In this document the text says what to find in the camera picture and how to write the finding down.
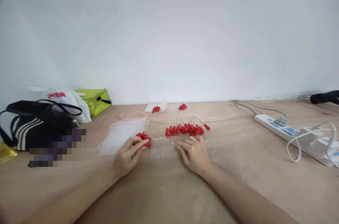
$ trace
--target white wall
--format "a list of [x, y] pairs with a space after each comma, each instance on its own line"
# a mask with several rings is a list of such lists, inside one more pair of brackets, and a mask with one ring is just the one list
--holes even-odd
[[339, 88], [339, 0], [2, 0], [0, 5], [6, 61], [1, 73], [12, 77], [1, 88], [18, 99], [25, 98], [27, 86], [58, 79], [70, 89], [107, 88], [115, 105]]

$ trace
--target black object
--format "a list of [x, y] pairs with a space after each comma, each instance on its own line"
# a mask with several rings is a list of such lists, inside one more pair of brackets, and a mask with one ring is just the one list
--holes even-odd
[[334, 104], [339, 105], [338, 98], [339, 98], [339, 90], [311, 95], [310, 101], [313, 104], [332, 102]]
[[103, 99], [101, 99], [100, 96], [97, 97], [96, 100], [97, 100], [97, 101], [101, 100], [102, 102], [105, 102], [105, 103], [110, 104], [110, 105], [112, 104], [112, 102], [111, 102], [110, 100], [103, 100]]
[[[53, 106], [59, 107], [62, 112], [55, 114], [52, 111]], [[79, 112], [72, 114], [65, 107]], [[4, 142], [10, 147], [17, 146], [19, 151], [28, 151], [29, 148], [48, 148], [53, 145], [53, 142], [62, 141], [62, 137], [70, 134], [72, 129], [73, 119], [66, 114], [78, 116], [82, 110], [77, 106], [60, 104], [52, 100], [21, 100], [8, 105], [0, 115], [4, 112], [17, 114], [11, 122], [12, 137], [8, 136], [0, 126], [0, 135]]]

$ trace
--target green lunch bag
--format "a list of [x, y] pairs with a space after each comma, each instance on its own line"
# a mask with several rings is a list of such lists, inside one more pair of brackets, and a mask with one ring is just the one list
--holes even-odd
[[97, 116], [106, 108], [112, 105], [111, 101], [109, 100], [106, 89], [102, 90], [80, 89], [76, 90], [76, 92], [86, 94], [86, 96], [81, 96], [81, 98], [87, 103], [91, 116]]

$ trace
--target right hand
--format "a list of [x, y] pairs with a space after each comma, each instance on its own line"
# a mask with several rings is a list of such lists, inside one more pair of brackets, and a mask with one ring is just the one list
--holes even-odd
[[204, 140], [201, 136], [195, 139], [190, 137], [184, 142], [178, 141], [178, 149], [183, 156], [185, 165], [194, 173], [202, 175], [205, 170], [209, 169], [211, 162], [207, 156]]

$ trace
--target red dropper bulb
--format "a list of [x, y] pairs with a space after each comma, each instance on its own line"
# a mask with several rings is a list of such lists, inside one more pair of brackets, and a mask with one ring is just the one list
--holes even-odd
[[206, 128], [207, 130], [210, 130], [210, 129], [211, 129], [209, 126], [207, 126], [206, 123], [204, 123], [204, 126], [205, 126], [205, 128]]

